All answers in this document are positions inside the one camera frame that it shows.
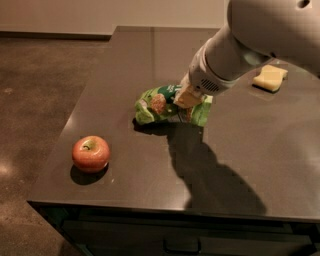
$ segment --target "drawer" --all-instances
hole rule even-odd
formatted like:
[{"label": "drawer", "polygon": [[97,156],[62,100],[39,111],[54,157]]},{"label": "drawer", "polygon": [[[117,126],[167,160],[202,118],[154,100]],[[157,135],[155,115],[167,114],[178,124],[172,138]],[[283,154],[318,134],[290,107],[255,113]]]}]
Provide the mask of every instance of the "drawer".
[{"label": "drawer", "polygon": [[84,221],[66,221],[63,229],[95,256],[285,256],[298,252],[296,255],[309,256],[315,252],[304,235]]}]

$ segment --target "wall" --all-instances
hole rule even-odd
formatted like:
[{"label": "wall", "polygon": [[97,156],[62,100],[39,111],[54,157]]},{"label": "wall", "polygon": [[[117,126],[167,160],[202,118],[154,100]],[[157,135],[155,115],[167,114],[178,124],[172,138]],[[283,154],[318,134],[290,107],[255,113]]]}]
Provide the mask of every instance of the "wall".
[{"label": "wall", "polygon": [[0,0],[0,31],[112,34],[117,25],[214,27],[228,0]]}]

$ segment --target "table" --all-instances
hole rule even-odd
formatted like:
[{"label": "table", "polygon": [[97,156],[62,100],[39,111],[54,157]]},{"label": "table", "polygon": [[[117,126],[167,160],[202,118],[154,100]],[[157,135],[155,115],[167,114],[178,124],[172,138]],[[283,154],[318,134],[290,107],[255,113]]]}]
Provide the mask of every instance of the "table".
[{"label": "table", "polygon": [[[179,84],[216,32],[117,27],[28,197],[86,255],[316,251],[320,83],[308,72],[274,60],[288,70],[276,94],[252,87],[259,70],[249,72],[214,98],[204,128],[132,123],[140,94]],[[88,135],[112,152],[107,170],[90,176],[71,159]]]}]

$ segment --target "dark countertop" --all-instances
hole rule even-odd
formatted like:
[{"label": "dark countertop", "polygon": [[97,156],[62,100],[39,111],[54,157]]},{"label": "dark countertop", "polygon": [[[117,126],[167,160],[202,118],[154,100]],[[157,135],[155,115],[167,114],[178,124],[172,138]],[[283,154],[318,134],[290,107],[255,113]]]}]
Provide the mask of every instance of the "dark countertop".
[{"label": "dark countertop", "polygon": [[[257,71],[243,76],[215,98],[204,129],[134,130],[139,95],[179,83],[215,32],[118,27],[28,201],[319,221],[320,83],[300,68],[278,64],[289,73],[275,95],[251,86]],[[111,145],[97,177],[72,164],[73,144],[87,135]]]}]

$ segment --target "drawer handle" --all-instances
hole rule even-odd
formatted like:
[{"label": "drawer handle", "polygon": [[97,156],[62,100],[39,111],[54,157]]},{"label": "drawer handle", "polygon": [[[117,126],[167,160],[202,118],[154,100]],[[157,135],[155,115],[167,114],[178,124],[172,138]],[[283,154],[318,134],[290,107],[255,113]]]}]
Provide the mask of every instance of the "drawer handle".
[{"label": "drawer handle", "polygon": [[176,250],[176,249],[169,248],[167,240],[164,239],[163,250],[167,254],[172,254],[172,255],[199,255],[201,252],[201,242],[199,239],[197,239],[197,248],[195,248],[193,251],[191,250],[183,251],[183,250]]}]

